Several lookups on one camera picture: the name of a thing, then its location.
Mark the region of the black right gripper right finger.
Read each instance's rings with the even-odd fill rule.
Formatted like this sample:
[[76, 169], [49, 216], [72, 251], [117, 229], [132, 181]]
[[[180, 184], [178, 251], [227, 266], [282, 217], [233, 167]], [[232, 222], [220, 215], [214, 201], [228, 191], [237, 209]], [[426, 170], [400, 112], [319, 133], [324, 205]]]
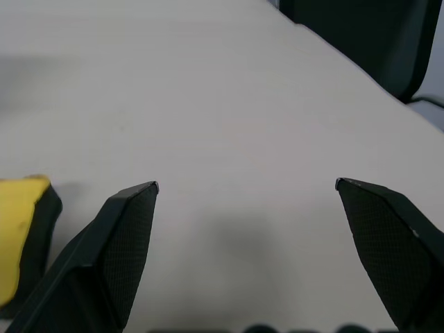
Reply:
[[405, 195], [339, 178], [359, 259], [395, 326], [444, 333], [444, 232]]

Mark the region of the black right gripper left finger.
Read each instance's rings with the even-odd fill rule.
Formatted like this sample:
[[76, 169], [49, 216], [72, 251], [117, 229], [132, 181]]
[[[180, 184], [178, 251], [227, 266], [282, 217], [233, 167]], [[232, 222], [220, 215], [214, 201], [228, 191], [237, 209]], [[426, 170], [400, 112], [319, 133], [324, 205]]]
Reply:
[[144, 271], [158, 192], [150, 181], [109, 197], [5, 333], [122, 333]]

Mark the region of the yellow and black object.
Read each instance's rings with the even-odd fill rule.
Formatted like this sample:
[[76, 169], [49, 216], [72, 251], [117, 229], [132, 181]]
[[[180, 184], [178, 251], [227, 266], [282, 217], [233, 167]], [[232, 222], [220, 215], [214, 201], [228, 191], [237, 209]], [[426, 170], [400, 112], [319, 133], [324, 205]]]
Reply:
[[0, 179], [0, 319], [11, 319], [43, 278], [62, 201], [48, 177]]

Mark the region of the black office chair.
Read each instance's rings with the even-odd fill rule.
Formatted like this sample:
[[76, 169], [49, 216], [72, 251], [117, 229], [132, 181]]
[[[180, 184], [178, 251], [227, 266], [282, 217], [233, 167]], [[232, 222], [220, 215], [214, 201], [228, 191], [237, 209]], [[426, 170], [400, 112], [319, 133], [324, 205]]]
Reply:
[[293, 23], [307, 27], [404, 104], [417, 96], [432, 51], [443, 0], [279, 0]]

